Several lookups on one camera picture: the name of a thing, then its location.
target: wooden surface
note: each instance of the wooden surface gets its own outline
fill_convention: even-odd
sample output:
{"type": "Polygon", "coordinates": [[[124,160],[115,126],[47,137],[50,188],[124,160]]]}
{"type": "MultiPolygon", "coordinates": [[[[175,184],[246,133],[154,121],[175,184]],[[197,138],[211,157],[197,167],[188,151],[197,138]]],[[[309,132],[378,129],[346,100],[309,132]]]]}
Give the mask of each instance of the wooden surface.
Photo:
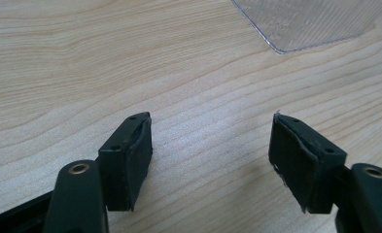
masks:
{"type": "Polygon", "coordinates": [[[0,213],[149,111],[149,176],[111,232],[335,232],[268,162],[279,110],[382,166],[382,16],[279,55],[230,0],[0,1],[0,213]]]}

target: clear plastic tray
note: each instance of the clear plastic tray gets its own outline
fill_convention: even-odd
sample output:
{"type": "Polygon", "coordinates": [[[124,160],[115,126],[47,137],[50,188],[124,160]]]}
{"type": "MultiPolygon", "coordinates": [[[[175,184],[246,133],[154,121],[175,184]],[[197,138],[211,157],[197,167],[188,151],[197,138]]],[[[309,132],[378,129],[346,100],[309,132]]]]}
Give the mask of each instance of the clear plastic tray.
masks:
{"type": "Polygon", "coordinates": [[[357,37],[382,13],[382,0],[232,0],[279,53],[357,37]]]}

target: transparent plastic container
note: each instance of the transparent plastic container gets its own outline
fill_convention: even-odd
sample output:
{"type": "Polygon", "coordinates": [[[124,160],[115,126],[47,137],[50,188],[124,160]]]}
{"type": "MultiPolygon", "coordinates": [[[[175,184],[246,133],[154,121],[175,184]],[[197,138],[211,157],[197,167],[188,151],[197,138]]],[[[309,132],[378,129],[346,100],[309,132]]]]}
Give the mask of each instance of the transparent plastic container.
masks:
{"type": "Polygon", "coordinates": [[[357,37],[382,13],[382,0],[232,0],[279,53],[357,37]]]}

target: wooden table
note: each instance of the wooden table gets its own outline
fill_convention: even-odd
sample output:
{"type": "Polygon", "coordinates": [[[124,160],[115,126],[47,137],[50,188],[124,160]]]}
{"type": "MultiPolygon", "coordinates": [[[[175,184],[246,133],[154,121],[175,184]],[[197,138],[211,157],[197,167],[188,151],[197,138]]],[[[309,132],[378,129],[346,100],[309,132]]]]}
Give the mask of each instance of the wooden table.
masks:
{"type": "Polygon", "coordinates": [[[335,232],[268,162],[279,110],[382,167],[382,16],[279,55],[230,0],[0,1],[0,213],[149,111],[150,172],[111,232],[335,232]]]}

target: ribbed plastic surface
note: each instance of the ribbed plastic surface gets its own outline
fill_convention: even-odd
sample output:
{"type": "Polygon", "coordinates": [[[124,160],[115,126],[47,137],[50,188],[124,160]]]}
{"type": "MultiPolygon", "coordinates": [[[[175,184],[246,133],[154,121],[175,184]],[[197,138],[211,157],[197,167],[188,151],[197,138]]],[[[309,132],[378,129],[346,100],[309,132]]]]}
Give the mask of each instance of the ribbed plastic surface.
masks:
{"type": "Polygon", "coordinates": [[[382,13],[382,0],[232,0],[279,53],[361,35],[382,13]]]}

